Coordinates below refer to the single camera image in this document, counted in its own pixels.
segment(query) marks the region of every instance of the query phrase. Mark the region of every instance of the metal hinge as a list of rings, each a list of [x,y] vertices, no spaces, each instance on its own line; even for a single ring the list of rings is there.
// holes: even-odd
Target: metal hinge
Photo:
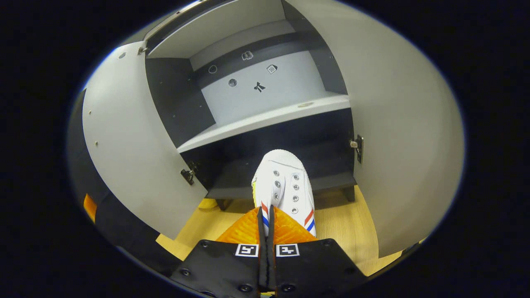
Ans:
[[[195,174],[197,173],[197,166],[193,162],[191,162],[189,164],[189,167],[190,167],[190,171],[186,171],[185,169],[182,169],[182,171],[180,171],[180,175],[184,177],[184,180],[186,180],[186,182],[189,185],[193,185],[194,183],[193,176],[195,176]]]
[[[149,48],[139,47],[138,48],[138,55],[140,55],[141,53],[143,53],[143,52],[145,52],[147,50],[149,50]]]
[[[362,164],[363,163],[363,149],[364,149],[364,138],[360,135],[357,135],[357,139],[355,141],[350,140],[350,147],[355,148],[355,151],[357,152],[357,161]]]

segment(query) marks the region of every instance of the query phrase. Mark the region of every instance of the cabinet door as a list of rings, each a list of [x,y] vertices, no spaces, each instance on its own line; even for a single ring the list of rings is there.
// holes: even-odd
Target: cabinet door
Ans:
[[[435,66],[395,31],[333,0],[286,0],[333,52],[364,138],[354,176],[379,256],[428,236],[451,206],[464,165],[455,98]]]
[[[91,76],[83,132],[105,184],[139,219],[174,239],[207,191],[189,170],[160,120],[147,84],[146,42],[115,49]]]

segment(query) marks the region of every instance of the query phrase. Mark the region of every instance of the orange textured pad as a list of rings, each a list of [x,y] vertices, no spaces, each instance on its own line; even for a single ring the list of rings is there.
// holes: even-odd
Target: orange textured pad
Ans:
[[[274,244],[303,243],[318,240],[287,213],[274,207]]]
[[[226,243],[259,244],[258,208],[247,212],[231,225],[216,241]]]
[[[83,202],[83,207],[85,208],[85,211],[89,215],[92,222],[95,223],[96,222],[96,210],[98,206],[88,194],[85,195],[85,201]]]

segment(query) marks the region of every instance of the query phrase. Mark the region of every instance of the white shelf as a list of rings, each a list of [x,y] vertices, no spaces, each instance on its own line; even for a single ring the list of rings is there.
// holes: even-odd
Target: white shelf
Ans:
[[[336,94],[332,92],[329,93],[334,95],[264,112],[223,126],[217,126],[214,124],[208,129],[204,130],[202,133],[182,144],[177,148],[177,151],[182,153],[219,141],[221,139],[246,133],[265,126],[320,113],[350,108],[350,99],[347,95]]]

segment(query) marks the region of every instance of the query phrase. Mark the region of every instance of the white cabinet door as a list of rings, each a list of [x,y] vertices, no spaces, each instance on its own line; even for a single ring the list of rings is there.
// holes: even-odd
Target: white cabinet door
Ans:
[[[145,53],[138,55],[145,46],[145,41],[121,46],[95,70],[83,103],[83,131],[90,157],[114,195],[174,239],[207,191],[180,174],[189,168],[156,111]]]
[[[333,52],[364,160],[354,176],[372,214],[379,256],[428,236],[457,191],[462,117],[435,66],[398,33],[332,0],[287,0]]]

